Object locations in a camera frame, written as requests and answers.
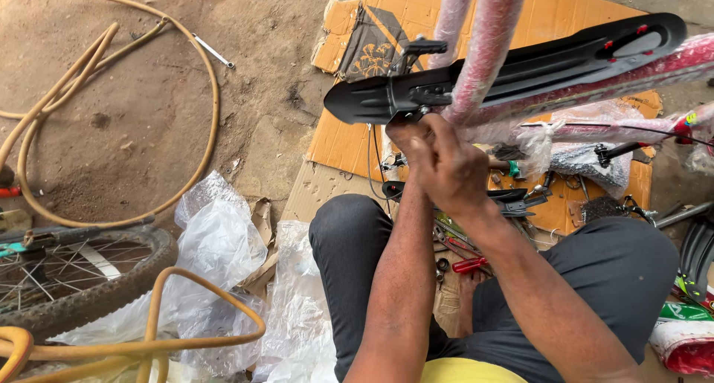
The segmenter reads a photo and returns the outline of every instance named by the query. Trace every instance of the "black trousers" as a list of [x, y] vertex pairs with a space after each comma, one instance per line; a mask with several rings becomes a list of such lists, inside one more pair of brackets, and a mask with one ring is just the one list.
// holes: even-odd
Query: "black trousers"
[[[372, 278], [391, 230], [392, 222], [377, 202], [357, 194], [329, 200], [310, 224], [340, 382], [362, 341]], [[670, 240], [648, 223], [611, 217], [589, 223], [541, 255], [641, 363], [677, 272], [677, 250]], [[496, 278], [476, 287], [470, 336], [450, 339], [432, 317], [427, 360], [443, 357], [486, 361], [529, 382], [563, 380], [523, 335]]]

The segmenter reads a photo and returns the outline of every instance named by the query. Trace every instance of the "wrench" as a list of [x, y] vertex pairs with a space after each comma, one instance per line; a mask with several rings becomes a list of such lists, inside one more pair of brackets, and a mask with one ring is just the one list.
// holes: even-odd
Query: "wrench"
[[194, 39], [196, 39], [196, 41], [199, 42], [199, 44], [201, 44], [201, 46], [202, 46], [204, 49], [208, 50], [209, 53], [213, 54], [213, 56], [216, 57], [217, 59], [219, 59], [220, 62], [223, 62], [223, 63], [226, 65], [226, 67], [231, 68], [231, 69], [233, 69], [233, 68], [236, 67], [236, 64], [234, 64], [234, 63], [230, 62], [229, 60], [223, 58], [223, 56], [221, 56], [219, 53], [217, 53], [216, 50], [212, 49], [212, 48], [210, 47], [210, 45], [208, 45], [205, 41], [201, 40], [201, 38], [198, 37], [195, 33], [191, 33], [191, 35], [193, 36]]

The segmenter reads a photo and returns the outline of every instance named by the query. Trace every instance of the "bicycle tire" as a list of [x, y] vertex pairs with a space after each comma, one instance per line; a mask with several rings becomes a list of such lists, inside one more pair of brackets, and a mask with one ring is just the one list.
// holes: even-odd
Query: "bicycle tire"
[[158, 274], [174, 266], [179, 256], [174, 237], [154, 226], [106, 231], [100, 237], [141, 242], [150, 245], [152, 253], [143, 260], [143, 264], [120, 277], [52, 302], [0, 315], [0, 326], [22, 327], [32, 333], [35, 343], [44, 342], [59, 333], [108, 315], [147, 293], [154, 286]]

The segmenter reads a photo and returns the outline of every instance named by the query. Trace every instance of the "man's right hand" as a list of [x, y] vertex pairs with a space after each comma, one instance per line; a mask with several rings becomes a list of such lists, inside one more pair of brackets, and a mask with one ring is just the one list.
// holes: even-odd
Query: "man's right hand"
[[416, 133], [411, 137], [410, 174], [431, 200], [457, 222], [477, 214], [489, 203], [488, 156], [459, 138], [439, 114], [426, 114], [420, 123], [431, 132], [426, 137]]

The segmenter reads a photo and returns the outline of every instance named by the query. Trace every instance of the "yellow hose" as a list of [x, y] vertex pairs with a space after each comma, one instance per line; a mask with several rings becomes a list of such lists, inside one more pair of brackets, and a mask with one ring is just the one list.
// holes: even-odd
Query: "yellow hose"
[[[211, 337], [197, 339], [170, 339], [156, 341], [158, 328], [158, 313], [161, 310], [161, 296], [166, 279], [172, 274], [193, 280], [219, 297], [227, 300], [231, 305], [240, 309], [255, 322], [258, 330], [234, 337]], [[77, 360], [90, 357], [110, 357], [106, 360], [93, 362], [64, 369], [54, 374], [32, 377], [21, 380], [22, 383], [65, 383], [92, 376], [99, 372], [124, 367], [126, 365], [142, 362], [137, 376], [137, 383], [147, 383], [148, 373], [151, 371], [151, 359], [159, 360], [158, 383], [165, 383], [168, 374], [168, 357], [166, 352], [179, 350], [196, 350], [199, 348], [228, 347], [233, 345], [253, 342], [263, 336], [266, 325], [263, 319], [253, 309], [248, 308], [243, 302], [238, 301], [233, 295], [225, 292], [207, 280], [179, 267], [167, 267], [156, 278], [154, 290], [151, 293], [147, 318], [147, 332], [143, 342], [125, 342], [122, 344], [88, 345], [77, 347], [33, 346], [32, 336], [29, 332], [19, 327], [0, 327], [0, 357], [10, 357], [0, 369], [0, 383], [9, 382], [14, 375], [22, 370], [25, 362], [30, 360]]]
[[20, 181], [20, 187], [22, 187], [22, 192], [23, 196], [25, 197], [25, 200], [27, 200], [28, 204], [32, 206], [32, 208], [45, 217], [46, 219], [51, 220], [52, 222], [59, 223], [65, 226], [71, 226], [71, 227], [86, 227], [86, 226], [95, 226], [95, 225], [100, 225], [104, 227], [113, 227], [113, 226], [121, 226], [126, 223], [131, 223], [135, 222], [138, 220], [141, 220], [147, 216], [150, 216], [152, 214], [158, 214], [166, 210], [168, 207], [176, 203], [181, 196], [186, 193], [198, 180], [201, 178], [201, 175], [203, 172], [206, 170], [206, 167], [208, 167], [209, 160], [210, 160], [210, 154], [213, 151], [213, 147], [216, 143], [216, 135], [218, 133], [218, 128], [219, 128], [219, 85], [218, 81], [216, 80], [216, 75], [213, 72], [213, 68], [210, 65], [209, 58], [207, 57], [206, 53], [200, 48], [200, 45], [196, 41], [196, 39], [193, 38], [191, 35], [191, 32], [188, 31], [188, 29], [176, 21], [174, 18], [170, 17], [166, 13], [163, 13], [157, 9], [151, 8], [150, 6], [144, 5], [144, 4], [139, 4], [138, 2], [130, 1], [130, 0], [107, 0], [107, 1], [113, 1], [113, 2], [118, 2], [120, 4], [125, 4], [128, 6], [133, 6], [134, 8], [140, 9], [141, 11], [147, 12], [154, 14], [158, 16], [159, 18], [162, 19], [162, 22], [171, 22], [174, 24], [174, 26], [180, 30], [183, 34], [186, 35], [186, 37], [189, 39], [189, 41], [192, 42], [193, 47], [196, 48], [196, 50], [199, 52], [199, 55], [201, 56], [201, 59], [203, 59], [204, 64], [206, 65], [206, 68], [209, 71], [209, 78], [210, 78], [210, 85], [211, 85], [211, 90], [213, 91], [213, 115], [211, 118], [211, 124], [210, 124], [210, 134], [209, 134], [209, 142], [208, 145], [206, 146], [206, 150], [203, 153], [203, 158], [201, 159], [201, 163], [199, 164], [199, 167], [196, 169], [196, 172], [193, 173], [193, 176], [189, 179], [189, 181], [186, 183], [186, 185], [181, 188], [180, 191], [178, 191], [173, 197], [171, 197], [166, 203], [160, 205], [159, 207], [156, 207], [155, 209], [151, 210], [150, 212], [141, 214], [139, 216], [133, 217], [131, 219], [126, 219], [122, 220], [119, 222], [110, 222], [110, 223], [85, 223], [85, 222], [76, 222], [74, 220], [69, 220], [65, 219], [63, 217], [60, 217], [56, 214], [53, 214], [49, 212], [49, 210], [45, 209], [42, 207], [42, 205], [35, 200], [35, 198], [31, 194], [31, 190], [29, 187], [29, 184], [27, 182], [27, 174], [26, 174], [26, 165], [27, 165], [27, 154], [29, 152], [30, 144], [32, 142], [32, 139], [34, 138], [37, 130], [41, 127], [42, 122], [44, 119], [57, 107], [65, 103], [67, 100], [69, 100], [72, 95], [74, 95], [84, 84], [85, 80], [91, 76], [96, 69], [102, 68], [103, 66], [106, 66], [108, 63], [111, 61], [117, 59], [120, 57], [120, 55], [124, 55], [127, 52], [129, 52], [132, 49], [137, 48], [140, 46], [142, 43], [148, 41], [150, 38], [152, 38], [158, 30], [155, 28], [155, 31], [152, 31], [153, 34], [149, 36], [145, 36], [146, 39], [143, 37], [139, 40], [141, 42], [134, 41], [132, 44], [129, 44], [125, 46], [120, 52], [118, 51], [117, 53], [113, 54], [109, 58], [103, 60], [102, 62], [94, 61], [94, 65], [92, 67], [87, 66], [82, 74], [75, 80], [70, 81], [70, 78], [76, 74], [76, 72], [84, 66], [84, 64], [87, 62], [87, 60], [90, 59], [90, 57], [93, 57], [93, 54], [100, 53], [99, 58], [102, 57], [103, 50], [100, 50], [100, 45], [104, 42], [106, 42], [106, 45], [109, 45], [109, 42], [111, 42], [113, 35], [115, 34], [116, 30], [114, 30], [112, 33], [109, 33], [109, 30], [107, 32], [104, 32], [102, 36], [100, 36], [97, 41], [95, 41], [94, 44], [92, 44], [89, 49], [84, 53], [82, 57], [80, 57], [79, 60], [72, 66], [72, 68], [67, 71], [67, 73], [55, 84], [55, 86], [45, 95], [40, 102], [38, 102], [27, 114], [14, 114], [14, 113], [8, 113], [8, 112], [0, 112], [0, 116], [7, 116], [9, 118], [14, 118], [14, 119], [20, 119], [20, 122], [17, 124], [15, 129], [10, 133], [8, 138], [5, 140], [5, 142], [2, 144], [0, 147], [0, 168], [2, 168], [3, 165], [5, 165], [5, 162], [7, 161], [10, 151], [12, 150], [13, 145], [17, 142], [17, 139], [20, 137], [22, 132], [28, 128], [27, 134], [25, 136], [25, 139], [22, 141], [22, 147], [20, 149], [20, 154], [19, 154], [19, 159], [17, 161], [17, 176]]

